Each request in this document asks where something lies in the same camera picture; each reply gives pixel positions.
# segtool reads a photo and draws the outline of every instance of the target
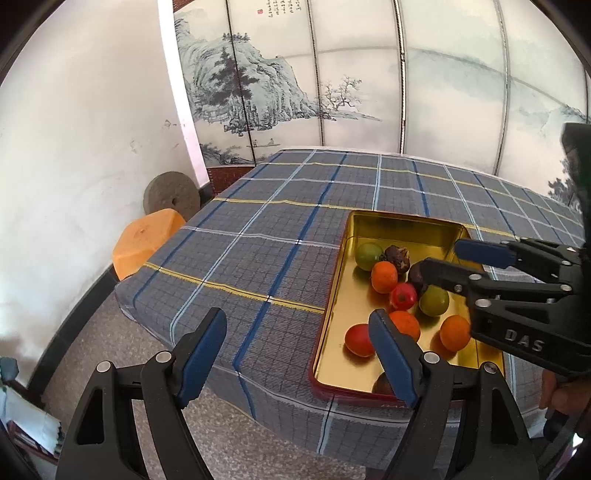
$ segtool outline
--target blue gripper pad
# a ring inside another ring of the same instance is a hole
[[[228,322],[224,311],[210,309],[197,330],[183,336],[177,344],[174,350],[175,362],[181,362],[180,367],[182,367],[181,388],[176,395],[177,404],[180,408],[185,408],[191,400],[197,398],[201,393],[217,353],[226,337],[227,326]],[[184,346],[189,348],[192,346],[192,342],[183,343],[185,337],[196,342],[196,345],[191,351],[180,351],[177,355],[177,348],[182,350]]]
[[[422,350],[412,337],[398,331],[384,309],[369,316],[369,338],[396,398],[414,408],[421,395]]]
[[[453,249],[462,260],[469,260],[496,268],[512,267],[517,262],[517,254],[506,245],[480,242],[467,238],[458,240]]]

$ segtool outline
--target green tomato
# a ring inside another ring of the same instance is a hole
[[[355,250],[355,262],[362,270],[371,272],[371,269],[379,262],[383,254],[384,250],[382,250],[381,246],[373,242],[366,242],[359,245]]]
[[[419,300],[418,307],[429,317],[443,315],[449,307],[449,293],[440,287],[429,285]]]

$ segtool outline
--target metal tin tray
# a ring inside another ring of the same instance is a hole
[[[390,311],[388,296],[377,293],[371,287],[369,273],[356,266],[357,246],[368,241],[376,242],[383,248],[394,244],[408,248],[411,265],[433,257],[482,270],[481,265],[457,258],[453,245],[460,238],[470,238],[470,234],[459,223],[366,210],[354,210],[350,213],[336,261],[324,321],[310,364],[309,377],[316,395],[322,398],[336,396],[341,400],[371,400],[377,403],[396,401],[391,395],[372,393],[374,382],[384,371],[377,356],[368,359],[357,357],[344,344],[349,327],[366,323],[369,314],[375,309],[385,308]],[[449,308],[440,317],[427,317],[417,305],[409,312],[420,322],[421,338],[418,344],[423,351],[432,349],[431,342],[438,340],[437,332],[445,318],[453,314],[469,318],[464,298],[452,293]],[[478,368],[483,362],[491,361],[504,372],[502,352],[474,339],[447,360],[451,364],[471,368]]]

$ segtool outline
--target stone millstone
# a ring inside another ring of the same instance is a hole
[[[144,192],[146,215],[165,208],[176,210],[188,221],[201,208],[199,190],[184,173],[168,171],[150,182]]]

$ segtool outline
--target landscape painting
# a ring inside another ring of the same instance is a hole
[[[206,166],[293,147],[405,154],[571,203],[560,136],[589,122],[589,76],[528,0],[181,3]]]

